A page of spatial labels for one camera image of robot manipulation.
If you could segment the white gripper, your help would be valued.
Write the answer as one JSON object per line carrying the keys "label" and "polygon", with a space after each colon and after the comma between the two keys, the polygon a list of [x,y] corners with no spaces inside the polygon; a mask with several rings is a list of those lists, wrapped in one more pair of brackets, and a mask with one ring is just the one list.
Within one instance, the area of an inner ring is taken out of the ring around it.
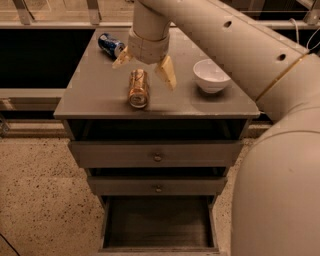
{"label": "white gripper", "polygon": [[170,89],[174,90],[177,85],[174,66],[170,56],[166,56],[169,50],[170,35],[161,40],[148,40],[138,36],[133,29],[129,30],[128,48],[125,47],[117,59],[113,62],[112,68],[118,69],[128,64],[134,57],[145,64],[157,63],[154,71],[157,76]]}

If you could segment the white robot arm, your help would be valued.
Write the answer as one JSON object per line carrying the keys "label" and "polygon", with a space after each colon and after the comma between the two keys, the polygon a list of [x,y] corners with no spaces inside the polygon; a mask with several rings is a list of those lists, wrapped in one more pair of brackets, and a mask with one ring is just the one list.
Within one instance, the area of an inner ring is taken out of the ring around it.
{"label": "white robot arm", "polygon": [[153,64],[176,25],[273,121],[234,185],[232,256],[320,255],[320,58],[220,0],[135,0],[130,58]]}

